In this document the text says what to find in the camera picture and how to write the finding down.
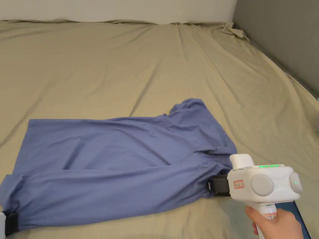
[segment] red label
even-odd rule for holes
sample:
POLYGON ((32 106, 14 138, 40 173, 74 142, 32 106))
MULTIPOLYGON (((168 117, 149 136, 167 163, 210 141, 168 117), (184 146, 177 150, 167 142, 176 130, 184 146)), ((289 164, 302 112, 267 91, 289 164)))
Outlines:
POLYGON ((237 189, 237 188, 243 188, 244 187, 244 181, 242 180, 238 180, 238 181, 235 181, 234 182, 234 188, 237 189))

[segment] finger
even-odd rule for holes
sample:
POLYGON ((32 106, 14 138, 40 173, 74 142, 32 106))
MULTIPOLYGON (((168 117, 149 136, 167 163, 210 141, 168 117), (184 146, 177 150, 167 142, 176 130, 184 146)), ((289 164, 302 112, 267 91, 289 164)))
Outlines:
POLYGON ((257 226, 259 226, 259 228, 263 227, 263 224, 265 222, 267 222, 268 220, 266 218, 264 218, 257 210, 255 210, 254 208, 247 206, 245 208, 245 212, 247 214, 247 216, 256 223, 257 226))

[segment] beige bed sheet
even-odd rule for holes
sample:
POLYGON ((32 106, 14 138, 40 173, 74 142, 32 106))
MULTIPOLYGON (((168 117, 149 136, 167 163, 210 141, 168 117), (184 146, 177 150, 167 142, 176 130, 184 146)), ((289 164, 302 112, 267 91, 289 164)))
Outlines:
MULTIPOLYGON (((239 153, 300 174, 298 206, 313 239, 319 238, 319 103, 245 37, 223 27, 0 22, 0 182, 13 170, 31 118, 156 116, 201 98, 239 153)), ((15 238, 256 237, 244 204, 214 198, 15 238)))

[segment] black clip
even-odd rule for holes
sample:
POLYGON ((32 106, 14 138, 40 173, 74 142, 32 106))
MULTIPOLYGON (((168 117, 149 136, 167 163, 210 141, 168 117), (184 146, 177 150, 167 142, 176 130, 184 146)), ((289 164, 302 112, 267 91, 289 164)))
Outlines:
POLYGON ((18 229, 18 214, 16 212, 11 212, 6 210, 2 212, 5 216, 5 236, 8 237, 19 231, 18 229))
POLYGON ((230 197, 227 174, 216 175, 208 179, 208 189, 215 196, 230 197))

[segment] sticker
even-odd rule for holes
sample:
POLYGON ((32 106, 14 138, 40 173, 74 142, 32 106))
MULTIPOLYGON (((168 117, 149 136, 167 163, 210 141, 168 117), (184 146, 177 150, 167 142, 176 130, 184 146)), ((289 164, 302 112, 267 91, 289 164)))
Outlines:
POLYGON ((239 180, 234 182, 234 188, 243 188, 244 187, 244 181, 239 180))
POLYGON ((277 217, 277 213, 265 213, 263 216, 267 218, 268 220, 272 220, 277 217))

